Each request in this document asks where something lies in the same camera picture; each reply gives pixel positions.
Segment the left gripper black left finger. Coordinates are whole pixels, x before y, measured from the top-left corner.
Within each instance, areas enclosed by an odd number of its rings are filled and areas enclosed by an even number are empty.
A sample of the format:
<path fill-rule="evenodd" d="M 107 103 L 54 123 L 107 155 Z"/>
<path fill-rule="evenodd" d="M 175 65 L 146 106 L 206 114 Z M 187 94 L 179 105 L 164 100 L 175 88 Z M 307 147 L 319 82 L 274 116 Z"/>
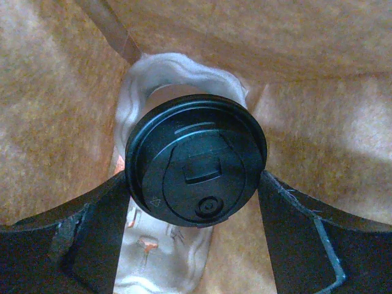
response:
<path fill-rule="evenodd" d="M 113 293 L 130 193 L 124 172 L 1 226 L 1 293 Z"/>

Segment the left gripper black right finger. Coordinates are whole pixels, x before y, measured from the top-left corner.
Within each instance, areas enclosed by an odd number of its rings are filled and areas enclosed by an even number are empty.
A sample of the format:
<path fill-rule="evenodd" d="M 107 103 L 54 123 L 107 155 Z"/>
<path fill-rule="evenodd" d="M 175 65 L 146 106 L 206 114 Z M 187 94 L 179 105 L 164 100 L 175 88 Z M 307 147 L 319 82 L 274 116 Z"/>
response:
<path fill-rule="evenodd" d="M 263 171 L 258 197 L 278 293 L 391 293 L 391 226 Z"/>

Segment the black plastic cup lid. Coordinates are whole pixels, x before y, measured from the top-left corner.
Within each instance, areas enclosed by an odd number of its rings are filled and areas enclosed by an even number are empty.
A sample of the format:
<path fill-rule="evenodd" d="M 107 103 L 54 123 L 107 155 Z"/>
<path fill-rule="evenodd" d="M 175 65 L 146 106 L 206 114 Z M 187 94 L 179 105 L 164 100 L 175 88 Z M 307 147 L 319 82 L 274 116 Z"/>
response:
<path fill-rule="evenodd" d="M 158 218 L 184 227 L 226 221 L 253 196 L 266 138 L 240 104 L 193 94 L 153 108 L 126 145 L 131 196 Z"/>

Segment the green brown paper bag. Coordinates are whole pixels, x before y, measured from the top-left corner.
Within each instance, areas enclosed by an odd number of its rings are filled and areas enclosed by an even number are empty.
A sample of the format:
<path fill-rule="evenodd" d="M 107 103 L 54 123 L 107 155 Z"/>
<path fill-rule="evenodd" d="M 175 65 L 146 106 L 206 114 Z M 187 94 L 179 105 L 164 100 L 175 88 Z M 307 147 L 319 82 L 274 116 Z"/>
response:
<path fill-rule="evenodd" d="M 240 80 L 266 138 L 263 171 L 391 226 L 390 1 L 2 1 L 1 226 L 125 174 L 119 91 L 142 54 L 159 53 Z M 190 293 L 278 293 L 258 187 L 211 227 Z"/>

